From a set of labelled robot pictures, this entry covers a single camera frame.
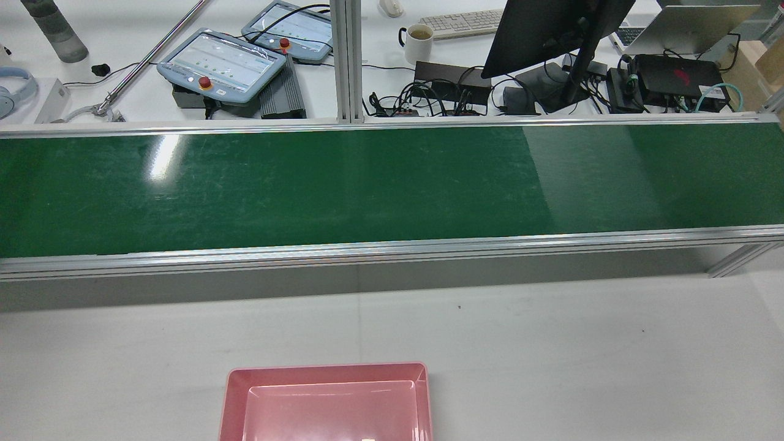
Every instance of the computer monitor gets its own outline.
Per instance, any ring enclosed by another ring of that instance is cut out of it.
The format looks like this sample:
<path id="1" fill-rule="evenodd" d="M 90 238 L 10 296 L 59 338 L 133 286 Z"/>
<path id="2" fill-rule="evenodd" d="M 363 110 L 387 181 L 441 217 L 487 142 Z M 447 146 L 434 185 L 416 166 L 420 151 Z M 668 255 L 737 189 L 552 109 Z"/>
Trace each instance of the computer monitor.
<path id="1" fill-rule="evenodd" d="M 599 41 L 623 22 L 634 0 L 508 0 L 483 78 L 546 63 L 579 49 L 567 75 L 540 66 L 518 77 L 547 112 L 588 98 L 583 81 Z"/>

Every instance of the white headphones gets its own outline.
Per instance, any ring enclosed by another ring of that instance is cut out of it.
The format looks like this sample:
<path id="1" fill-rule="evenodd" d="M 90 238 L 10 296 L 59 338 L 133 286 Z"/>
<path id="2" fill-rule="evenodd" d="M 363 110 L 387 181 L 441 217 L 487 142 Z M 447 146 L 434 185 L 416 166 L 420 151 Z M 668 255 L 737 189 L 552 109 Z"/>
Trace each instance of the white headphones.
<path id="1" fill-rule="evenodd" d="M 14 108 L 18 107 L 22 101 L 32 98 L 38 92 L 38 83 L 35 82 L 33 75 L 18 67 L 0 67 L 0 78 L 19 77 L 26 80 L 22 89 L 11 93 L 8 89 L 0 86 L 0 119 L 8 116 Z"/>

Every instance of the touchscreen display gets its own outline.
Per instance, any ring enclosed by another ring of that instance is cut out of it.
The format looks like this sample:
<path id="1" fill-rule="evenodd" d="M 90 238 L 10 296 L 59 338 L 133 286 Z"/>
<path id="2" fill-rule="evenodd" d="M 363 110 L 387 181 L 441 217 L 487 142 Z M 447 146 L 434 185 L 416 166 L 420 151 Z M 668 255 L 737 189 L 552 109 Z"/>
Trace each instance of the touchscreen display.
<path id="1" fill-rule="evenodd" d="M 263 54 L 202 34 L 172 58 L 171 63 L 245 92 L 274 62 Z"/>
<path id="2" fill-rule="evenodd" d="M 257 31 L 263 31 L 267 29 L 267 26 L 274 23 L 275 20 L 291 11 L 291 9 L 286 9 L 281 5 L 275 5 L 253 24 L 253 28 Z M 297 13 L 286 17 L 285 20 L 274 25 L 267 32 L 274 34 L 276 37 L 288 37 L 292 42 L 318 52 L 324 49 L 325 43 L 329 43 L 329 40 L 332 39 L 332 24 L 306 13 Z"/>

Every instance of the white keyboard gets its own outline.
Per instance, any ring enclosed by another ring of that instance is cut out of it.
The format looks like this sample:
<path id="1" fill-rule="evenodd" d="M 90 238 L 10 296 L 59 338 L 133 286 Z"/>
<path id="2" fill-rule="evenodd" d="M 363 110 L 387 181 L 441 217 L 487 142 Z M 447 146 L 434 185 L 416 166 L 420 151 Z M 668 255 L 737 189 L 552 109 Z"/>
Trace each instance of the white keyboard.
<path id="1" fill-rule="evenodd" d="M 498 31 L 503 9 L 492 9 L 477 13 L 449 14 L 445 16 L 426 16 L 419 22 L 433 28 L 433 39 L 471 37 L 473 35 L 494 34 Z"/>

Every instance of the teal cable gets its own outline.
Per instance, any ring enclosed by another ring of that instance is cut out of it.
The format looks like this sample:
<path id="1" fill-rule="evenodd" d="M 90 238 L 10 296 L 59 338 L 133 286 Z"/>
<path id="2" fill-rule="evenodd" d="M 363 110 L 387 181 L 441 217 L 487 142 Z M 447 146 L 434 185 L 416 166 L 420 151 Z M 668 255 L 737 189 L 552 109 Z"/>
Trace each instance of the teal cable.
<path id="1" fill-rule="evenodd" d="M 728 82 L 720 82 L 715 86 L 711 86 L 710 88 L 708 88 L 708 90 L 706 90 L 702 94 L 702 96 L 699 98 L 699 101 L 697 101 L 697 107 L 694 108 L 694 113 L 699 112 L 699 108 L 702 106 L 702 102 L 708 97 L 708 93 L 711 93 L 717 87 L 729 87 L 730 89 L 733 89 L 735 92 L 737 92 L 738 96 L 740 97 L 740 103 L 738 104 L 738 110 L 736 111 L 743 111 L 743 92 L 741 92 L 740 89 L 738 89 L 737 87 L 735 87 L 734 85 Z"/>

